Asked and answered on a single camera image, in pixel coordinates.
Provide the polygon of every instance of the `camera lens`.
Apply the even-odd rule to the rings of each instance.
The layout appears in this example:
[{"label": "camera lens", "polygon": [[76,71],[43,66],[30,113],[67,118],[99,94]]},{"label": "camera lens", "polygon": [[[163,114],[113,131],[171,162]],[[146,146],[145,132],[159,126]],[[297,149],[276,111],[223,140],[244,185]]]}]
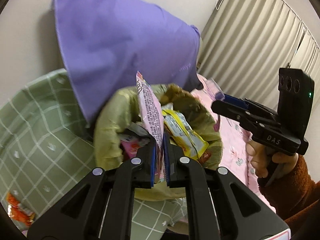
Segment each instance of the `camera lens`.
[{"label": "camera lens", "polygon": [[293,90],[296,94],[298,94],[300,91],[300,82],[298,79],[296,79],[293,83]]},{"label": "camera lens", "polygon": [[290,77],[287,77],[285,79],[285,87],[288,91],[291,90],[291,87],[292,87],[292,79]]},{"label": "camera lens", "polygon": [[279,84],[280,84],[280,87],[283,86],[283,84],[284,84],[284,78],[283,78],[283,76],[280,76]]}]

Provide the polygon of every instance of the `pink blanket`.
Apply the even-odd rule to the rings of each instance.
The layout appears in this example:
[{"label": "pink blanket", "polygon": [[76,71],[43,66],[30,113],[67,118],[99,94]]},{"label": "pink blanket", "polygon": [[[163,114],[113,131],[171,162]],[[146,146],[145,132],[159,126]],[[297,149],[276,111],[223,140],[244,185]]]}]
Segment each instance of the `pink blanket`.
[{"label": "pink blanket", "polygon": [[[201,82],[206,79],[198,74]],[[204,90],[193,90],[191,94],[198,98],[201,103],[211,113],[215,121],[218,120],[217,114],[211,110],[212,100]],[[228,168],[243,184],[252,190],[265,204],[274,212],[275,208],[260,193],[255,170],[250,164],[250,156],[247,155],[245,146],[251,137],[251,133],[242,129],[239,123],[221,116],[220,134],[223,141],[223,154],[219,166]]]}]

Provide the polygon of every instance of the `person's arm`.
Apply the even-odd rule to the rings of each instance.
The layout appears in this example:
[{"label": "person's arm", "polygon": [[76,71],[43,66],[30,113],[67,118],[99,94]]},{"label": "person's arm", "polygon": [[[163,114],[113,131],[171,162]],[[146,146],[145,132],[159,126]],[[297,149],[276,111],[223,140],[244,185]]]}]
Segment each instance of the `person's arm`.
[{"label": "person's arm", "polygon": [[299,156],[290,173],[268,187],[260,187],[260,192],[276,208],[277,214],[286,220],[320,198],[320,183],[311,179],[304,158]]}]

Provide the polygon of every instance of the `human hand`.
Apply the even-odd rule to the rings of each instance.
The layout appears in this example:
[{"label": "human hand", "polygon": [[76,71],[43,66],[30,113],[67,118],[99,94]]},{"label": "human hand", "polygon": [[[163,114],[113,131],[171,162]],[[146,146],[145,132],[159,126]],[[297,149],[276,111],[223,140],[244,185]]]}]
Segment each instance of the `human hand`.
[{"label": "human hand", "polygon": [[[246,151],[249,156],[252,156],[251,165],[256,170],[256,175],[259,178],[266,178],[268,176],[267,166],[270,161],[270,157],[266,153],[266,146],[257,143],[255,141],[249,141],[246,145]],[[274,163],[283,163],[283,168],[276,176],[277,179],[290,173],[297,164],[298,154],[288,156],[284,153],[275,153],[272,156]]]}]

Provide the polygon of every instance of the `das logo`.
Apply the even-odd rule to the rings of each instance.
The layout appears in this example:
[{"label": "das logo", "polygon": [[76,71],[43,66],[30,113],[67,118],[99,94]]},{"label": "das logo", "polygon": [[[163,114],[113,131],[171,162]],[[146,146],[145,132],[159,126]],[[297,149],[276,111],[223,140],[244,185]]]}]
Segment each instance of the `das logo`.
[{"label": "das logo", "polygon": [[275,143],[276,145],[280,144],[280,140],[276,140],[276,138],[271,135],[268,136],[267,140]]}]

